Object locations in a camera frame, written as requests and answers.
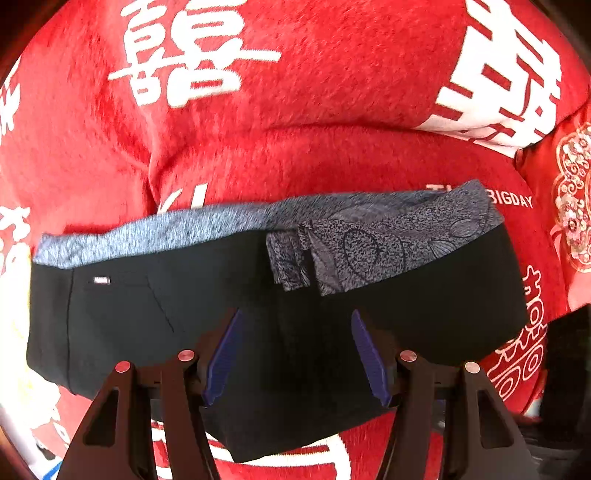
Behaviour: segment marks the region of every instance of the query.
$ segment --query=metal rivet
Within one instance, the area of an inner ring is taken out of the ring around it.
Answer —
[[[414,362],[417,359],[417,354],[412,350],[405,350],[400,354],[400,358],[405,362]]]
[[[178,354],[178,359],[181,362],[190,362],[191,360],[193,360],[193,358],[195,358],[195,352],[193,352],[192,350],[183,350]]]
[[[465,365],[465,368],[467,371],[469,371],[471,374],[477,374],[480,371],[480,365],[478,365],[475,362],[468,362]]]
[[[115,371],[120,374],[124,374],[130,368],[131,364],[128,361],[119,362],[117,365],[115,365]]]

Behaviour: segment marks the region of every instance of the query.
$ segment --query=gold floral embroidery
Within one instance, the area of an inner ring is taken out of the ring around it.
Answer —
[[[591,123],[564,137],[556,148],[560,174],[554,181],[556,223],[564,233],[571,265],[591,271],[591,222],[589,222],[589,161]]]

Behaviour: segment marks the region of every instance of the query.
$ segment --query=gray waistband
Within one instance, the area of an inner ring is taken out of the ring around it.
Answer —
[[[285,290],[310,285],[320,294],[341,293],[426,265],[463,247],[503,222],[481,186],[366,215],[360,205],[330,218],[307,220],[290,231],[267,235],[275,282]],[[304,251],[310,251],[309,272]]]
[[[103,235],[45,234],[33,261],[51,267],[74,268],[112,258],[189,247],[248,230],[295,229],[307,220],[370,222],[387,212],[403,212],[435,198],[456,195],[457,191],[474,192],[488,199],[480,182],[472,180],[448,193],[344,193],[295,197],[270,204],[212,205],[153,215]]]

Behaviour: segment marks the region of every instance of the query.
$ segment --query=small label tag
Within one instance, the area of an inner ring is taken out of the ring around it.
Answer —
[[[95,277],[95,283],[97,285],[110,285],[111,279],[109,277]]]

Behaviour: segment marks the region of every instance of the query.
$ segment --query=red plush fabric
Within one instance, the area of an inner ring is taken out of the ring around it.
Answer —
[[[590,161],[591,102],[517,159],[560,258],[572,310],[591,303]]]
[[[42,232],[104,232],[157,210],[477,178],[505,216],[531,318],[481,364],[520,412],[566,297],[542,201],[512,156],[579,109],[588,87],[528,0],[70,0],[0,91],[0,251],[9,259]],[[63,455],[88,401],[60,391],[35,433]],[[224,479],[370,480],[390,424],[277,465],[235,465],[216,450],[218,467]],[[311,465],[295,466],[301,458]]]

